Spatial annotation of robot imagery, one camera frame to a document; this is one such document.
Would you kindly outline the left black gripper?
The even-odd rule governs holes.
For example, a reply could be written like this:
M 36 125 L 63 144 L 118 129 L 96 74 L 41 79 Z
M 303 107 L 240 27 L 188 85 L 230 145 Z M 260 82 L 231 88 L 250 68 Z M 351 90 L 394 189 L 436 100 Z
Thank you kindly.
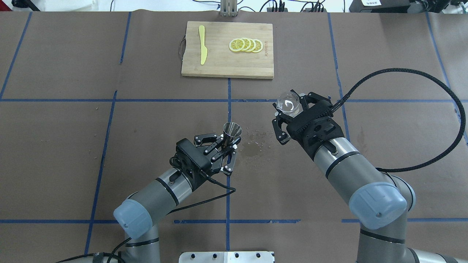
M 196 135 L 194 136 L 194 145 L 201 148 L 200 151 L 210 162 L 209 168 L 204 170 L 207 175 L 215 175 L 221 172 L 226 176 L 231 176 L 238 157 L 238 147 L 232 145 L 224 148 L 223 141 L 216 141 L 217 139 L 218 135 L 216 133 Z

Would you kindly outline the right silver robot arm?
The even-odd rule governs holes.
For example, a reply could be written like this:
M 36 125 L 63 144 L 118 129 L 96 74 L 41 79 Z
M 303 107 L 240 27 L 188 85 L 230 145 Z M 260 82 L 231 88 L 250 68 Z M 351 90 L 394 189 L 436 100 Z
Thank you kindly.
M 358 263 L 463 263 L 464 259 L 408 248 L 408 213 L 416 193 L 402 178 L 379 171 L 346 139 L 331 101 L 294 90 L 279 95 L 272 120 L 281 145 L 295 140 L 360 223 Z

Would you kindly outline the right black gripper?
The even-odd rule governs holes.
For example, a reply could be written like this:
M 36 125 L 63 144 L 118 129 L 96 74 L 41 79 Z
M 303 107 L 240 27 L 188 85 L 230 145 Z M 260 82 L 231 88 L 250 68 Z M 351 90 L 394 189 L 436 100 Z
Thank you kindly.
M 271 121 L 276 140 L 286 145 L 293 139 L 301 145 L 307 155 L 314 160 L 316 152 L 328 141 L 344 137 L 341 127 L 333 120 L 331 100 L 314 92 L 299 94 L 299 103 L 303 111 L 292 118 L 277 111 Z

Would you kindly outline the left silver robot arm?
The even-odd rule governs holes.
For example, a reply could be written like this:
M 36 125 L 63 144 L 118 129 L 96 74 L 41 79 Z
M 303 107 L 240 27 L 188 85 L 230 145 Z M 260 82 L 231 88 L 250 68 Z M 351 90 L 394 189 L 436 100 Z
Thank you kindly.
M 240 136 L 227 133 L 201 134 L 194 142 L 177 142 L 169 159 L 171 168 L 145 188 L 128 196 L 114 210 L 114 218 L 125 232 L 125 240 L 110 253 L 98 252 L 64 259 L 66 263 L 159 263 L 159 222 L 168 214 L 225 198 L 236 189 L 212 178 L 232 175 Z M 225 193 L 192 205 L 180 204 L 205 182 L 224 188 Z

